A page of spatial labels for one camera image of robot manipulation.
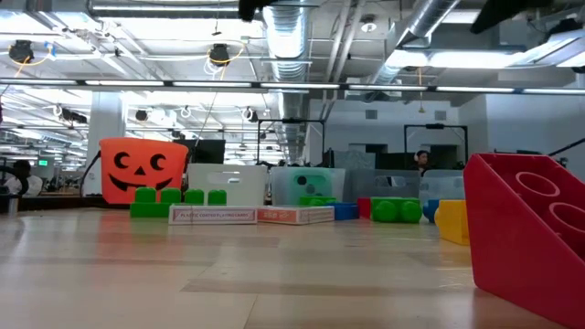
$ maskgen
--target orange jack-o'-lantern bucket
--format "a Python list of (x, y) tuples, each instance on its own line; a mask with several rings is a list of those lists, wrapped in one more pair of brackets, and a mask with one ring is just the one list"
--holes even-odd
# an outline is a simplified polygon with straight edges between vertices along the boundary
[(110, 204), (130, 204), (136, 188), (181, 188), (188, 148), (136, 138), (100, 141), (101, 193)]

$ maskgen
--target giant lego brick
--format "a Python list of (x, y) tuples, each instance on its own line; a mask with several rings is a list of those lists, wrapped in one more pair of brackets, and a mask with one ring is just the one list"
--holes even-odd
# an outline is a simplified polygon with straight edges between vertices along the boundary
[(585, 328), (585, 185), (547, 156), (474, 154), (463, 179), (475, 284)]

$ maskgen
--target black metal frame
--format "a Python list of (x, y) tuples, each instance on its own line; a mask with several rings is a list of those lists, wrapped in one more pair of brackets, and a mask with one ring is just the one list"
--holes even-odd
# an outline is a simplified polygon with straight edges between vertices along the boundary
[(260, 135), (262, 133), (261, 125), (263, 122), (280, 122), (284, 124), (303, 124), (303, 123), (321, 123), (322, 134), (321, 134), (321, 153), (324, 152), (325, 149), (325, 120), (304, 120), (304, 119), (258, 119), (258, 141), (256, 144), (256, 163), (260, 162), (260, 143), (261, 138)]
[(405, 124), (404, 125), (404, 167), (408, 168), (409, 166), (409, 159), (407, 154), (409, 152), (409, 140), (408, 140), (408, 129), (409, 128), (424, 128), (427, 130), (444, 130), (445, 128), (459, 128), (463, 130), (463, 139), (465, 142), (465, 163), (467, 164), (467, 160), (469, 160), (469, 143), (467, 141), (467, 126), (466, 125), (450, 125), (450, 124), (441, 124), (441, 123), (431, 123), (431, 124)]

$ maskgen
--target person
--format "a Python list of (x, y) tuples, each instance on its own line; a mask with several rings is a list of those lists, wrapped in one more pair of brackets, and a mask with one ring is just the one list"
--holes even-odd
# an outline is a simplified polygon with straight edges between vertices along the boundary
[[(30, 174), (30, 163), (27, 160), (18, 160), (13, 164), (13, 168), (17, 174), (24, 176), (28, 181), (28, 190), (24, 196), (38, 196), (41, 188), (43, 187), (43, 180), (35, 175)], [(16, 177), (11, 177), (6, 181), (4, 186), (8, 187), (10, 193), (17, 194), (22, 187), (20, 181)]]
[(429, 170), (429, 151), (420, 150), (414, 155), (414, 161), (416, 161), (416, 169), (419, 170), (421, 176)]

